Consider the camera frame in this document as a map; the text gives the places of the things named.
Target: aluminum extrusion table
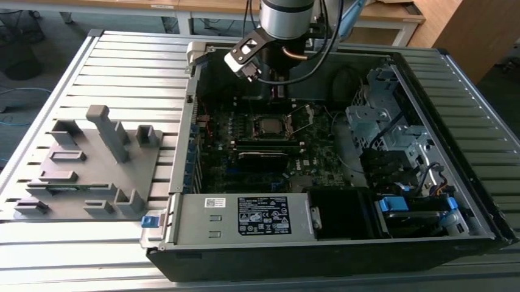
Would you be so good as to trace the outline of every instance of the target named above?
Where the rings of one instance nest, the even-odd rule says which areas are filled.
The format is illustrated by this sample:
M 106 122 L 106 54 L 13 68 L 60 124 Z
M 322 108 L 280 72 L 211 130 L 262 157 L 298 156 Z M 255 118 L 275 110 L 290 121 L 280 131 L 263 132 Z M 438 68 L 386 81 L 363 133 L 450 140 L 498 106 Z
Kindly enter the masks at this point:
M 188 75 L 191 41 L 236 42 L 235 38 L 92 31 L 58 81 L 52 96 L 0 175 L 0 203 L 24 196 L 53 139 L 44 132 L 53 119 L 78 119 L 86 107 L 111 107 L 109 118 L 132 130 L 141 123 L 164 132 L 148 209 L 165 207 L 179 116 Z M 520 229 L 520 143 L 467 82 L 447 55 L 433 49 L 344 46 L 399 52 L 419 79 L 473 169 L 504 216 Z M 0 219 L 12 214 L 0 205 Z M 0 224 L 0 290 L 275 290 L 348 285 L 352 291 L 399 289 L 438 291 L 520 284 L 520 247 L 455 260 L 426 272 L 247 282 L 172 283 L 148 262 L 140 248 L 137 222 Z

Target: blue latch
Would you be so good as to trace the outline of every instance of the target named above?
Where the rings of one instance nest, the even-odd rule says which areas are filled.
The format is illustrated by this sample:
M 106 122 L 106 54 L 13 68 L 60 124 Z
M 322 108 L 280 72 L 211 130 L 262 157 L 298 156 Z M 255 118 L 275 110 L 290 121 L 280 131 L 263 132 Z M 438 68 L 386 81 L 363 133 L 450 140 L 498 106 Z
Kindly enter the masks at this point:
M 449 205 L 450 210 L 458 208 L 458 204 L 457 204 L 457 201 L 454 200 L 454 198 L 451 198 L 451 197 L 447 198 L 447 205 Z
M 407 211 L 405 198 L 401 196 L 386 196 L 379 200 L 382 212 Z
M 159 228 L 159 217 L 156 216 L 143 216 L 140 219 L 141 228 Z

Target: metal frame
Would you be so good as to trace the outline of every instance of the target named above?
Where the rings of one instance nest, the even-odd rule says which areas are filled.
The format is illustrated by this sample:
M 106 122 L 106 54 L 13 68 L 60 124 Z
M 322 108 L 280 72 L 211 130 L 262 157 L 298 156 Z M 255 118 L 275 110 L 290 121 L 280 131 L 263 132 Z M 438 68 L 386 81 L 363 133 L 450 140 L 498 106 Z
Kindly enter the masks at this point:
M 28 165 L 42 160 L 52 139 L 42 134 L 48 121 L 56 115 L 77 116 L 76 111 L 60 109 L 60 105 L 84 106 L 89 100 L 121 102 L 117 117 L 128 120 L 135 116 L 136 108 L 156 111 L 143 114 L 143 119 L 157 130 L 167 130 L 161 141 L 160 157 L 153 174 L 155 183 L 148 201 L 148 210 L 164 209 L 168 198 L 168 180 L 172 170 L 172 156 L 177 144 L 175 122 L 164 122 L 164 110 L 179 108 L 179 99 L 148 97 L 102 97 L 102 91 L 92 89 L 89 95 L 66 99 L 66 94 L 77 83 L 77 75 L 90 55 L 98 56 L 94 46 L 111 47 L 109 52 L 117 58 L 129 58 L 131 48 L 139 47 L 140 57 L 175 58 L 187 49 L 191 41 L 208 43 L 233 43 L 238 38 L 216 38 L 207 36 L 179 36 L 152 33 L 104 32 L 102 36 L 89 36 L 82 43 L 73 61 L 56 86 L 42 110 L 21 140 L 5 170 L 0 175 L 0 201 L 16 192 L 8 188 L 16 179 L 30 177 L 37 165 Z M 346 49 L 362 49 L 386 52 L 394 50 L 405 57 L 429 95 L 441 118 L 462 148 L 471 167 L 494 198 L 494 203 L 504 210 L 504 217 L 514 230 L 520 230 L 520 166 L 517 143 L 510 138 L 509 130 L 500 126 L 501 121 L 479 109 L 483 98 L 473 92 L 470 83 L 461 73 L 453 69 L 433 49 L 391 48 L 382 46 L 340 45 Z M 172 74 L 161 63 L 161 68 L 145 69 L 148 74 Z M 129 72 L 131 67 L 121 67 Z M 280 279 L 251 282 L 172 283 L 160 274 L 145 258 L 139 240 L 141 229 L 137 222 L 64 222 L 64 223 L 5 223 L 0 224 L 0 290 L 42 290 L 42 291 L 109 291 L 109 290 L 275 290 L 283 288 L 318 288 L 348 285 L 354 291 L 377 289 L 377 285 L 391 285 L 393 290 L 425 291 L 439 289 L 470 289 L 491 285 L 495 290 L 512 289 L 520 285 L 520 249 L 509 246 L 502 251 L 458 259 L 429 271 L 402 274 L 362 275 L 338 278 Z
M 0 8 L 24 9 L 24 10 L 49 10 L 57 12 L 175 17 L 179 21 L 179 34 L 181 35 L 193 34 L 192 32 L 193 26 L 191 21 L 193 18 L 224 19 L 224 20 L 238 20 L 238 21 L 243 20 L 243 15 L 236 13 L 199 12 L 199 11 L 173 10 L 173 9 L 127 9 L 127 8 L 116 8 L 116 7 L 45 4 L 38 2 L 1 1 Z M 252 17 L 255 21 L 259 20 L 258 15 L 254 15 Z M 64 22 L 68 23 L 69 20 L 70 18 L 68 15 L 66 17 L 64 17 Z M 375 28 L 375 29 L 398 30 L 391 45 L 406 46 L 409 40 L 411 39 L 411 35 L 417 29 L 418 23 L 399 22 L 399 21 L 358 20 L 354 26 Z

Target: wooden table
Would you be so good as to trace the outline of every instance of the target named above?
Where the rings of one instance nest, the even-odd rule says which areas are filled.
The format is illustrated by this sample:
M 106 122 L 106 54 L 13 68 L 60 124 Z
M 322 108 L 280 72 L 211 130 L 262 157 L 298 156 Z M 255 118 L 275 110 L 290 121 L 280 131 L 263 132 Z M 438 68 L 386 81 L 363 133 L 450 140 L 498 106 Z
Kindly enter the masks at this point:
M 259 5 L 254 0 L 252 14 L 258 20 Z M 192 19 L 242 20 L 244 0 L 0 0 L 0 8 L 52 10 L 121 15 L 168 16 L 179 20 L 181 35 L 192 32 Z M 397 30 L 393 46 L 406 46 L 423 16 L 410 15 L 401 4 L 374 3 L 364 7 L 355 27 Z
M 259 0 L 252 1 L 252 14 L 258 19 Z M 191 32 L 189 19 L 209 18 L 209 19 L 243 19 L 243 10 L 246 8 L 244 0 L 179 0 L 177 18 L 180 34 Z M 355 27 L 366 27 L 373 29 L 391 29 L 398 33 L 391 42 L 393 46 L 406 46 L 415 31 L 417 25 L 423 23 L 422 15 L 411 15 L 407 13 L 401 4 L 373 3 L 364 7 L 356 20 Z

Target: warning label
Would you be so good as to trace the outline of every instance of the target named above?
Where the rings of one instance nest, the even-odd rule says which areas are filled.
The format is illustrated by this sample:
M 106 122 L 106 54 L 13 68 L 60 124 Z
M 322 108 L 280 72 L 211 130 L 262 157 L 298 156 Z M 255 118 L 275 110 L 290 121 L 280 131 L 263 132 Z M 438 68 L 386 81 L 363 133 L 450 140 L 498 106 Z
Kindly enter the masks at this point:
M 238 198 L 240 235 L 290 234 L 290 220 L 286 196 Z

